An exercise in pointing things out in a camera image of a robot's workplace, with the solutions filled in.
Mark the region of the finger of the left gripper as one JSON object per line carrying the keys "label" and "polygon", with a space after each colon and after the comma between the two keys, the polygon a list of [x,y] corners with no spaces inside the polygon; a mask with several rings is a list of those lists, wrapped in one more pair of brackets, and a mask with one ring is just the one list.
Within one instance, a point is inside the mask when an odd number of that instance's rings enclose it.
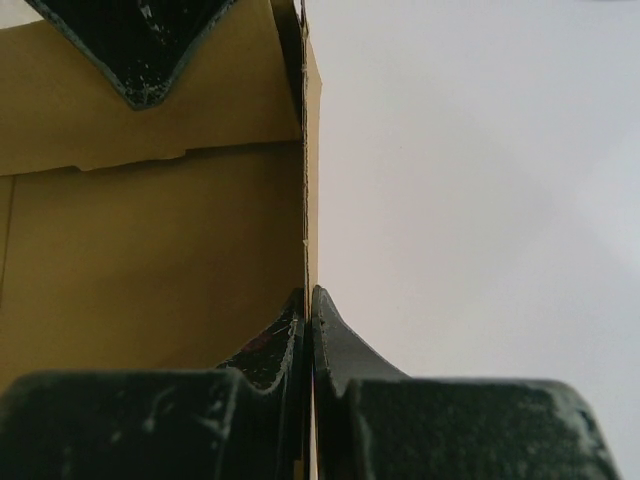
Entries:
{"label": "finger of the left gripper", "polygon": [[153,108],[220,19],[224,0],[34,0],[28,3],[81,51],[133,110]]}

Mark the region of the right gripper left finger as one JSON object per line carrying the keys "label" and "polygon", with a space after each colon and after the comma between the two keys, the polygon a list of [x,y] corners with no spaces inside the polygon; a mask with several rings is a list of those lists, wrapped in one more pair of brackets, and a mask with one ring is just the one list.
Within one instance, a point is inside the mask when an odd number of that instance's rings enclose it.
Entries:
{"label": "right gripper left finger", "polygon": [[290,479],[305,450],[304,293],[216,367],[42,371],[1,397],[5,479]]}

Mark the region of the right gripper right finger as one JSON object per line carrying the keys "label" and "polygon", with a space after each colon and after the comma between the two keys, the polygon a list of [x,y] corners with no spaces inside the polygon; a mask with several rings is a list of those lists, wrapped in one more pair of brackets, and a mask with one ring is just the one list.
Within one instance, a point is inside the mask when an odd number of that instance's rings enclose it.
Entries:
{"label": "right gripper right finger", "polygon": [[589,405],[530,379],[413,378],[316,287],[312,338],[323,479],[616,479]]}

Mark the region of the brown cardboard box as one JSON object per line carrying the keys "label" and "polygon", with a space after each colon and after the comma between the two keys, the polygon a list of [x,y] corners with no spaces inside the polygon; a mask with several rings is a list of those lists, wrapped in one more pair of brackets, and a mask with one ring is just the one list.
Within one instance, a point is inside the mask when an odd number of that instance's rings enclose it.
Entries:
{"label": "brown cardboard box", "polygon": [[309,290],[314,65],[290,1],[232,1],[133,110],[40,14],[1,20],[1,397],[42,371],[197,370]]}

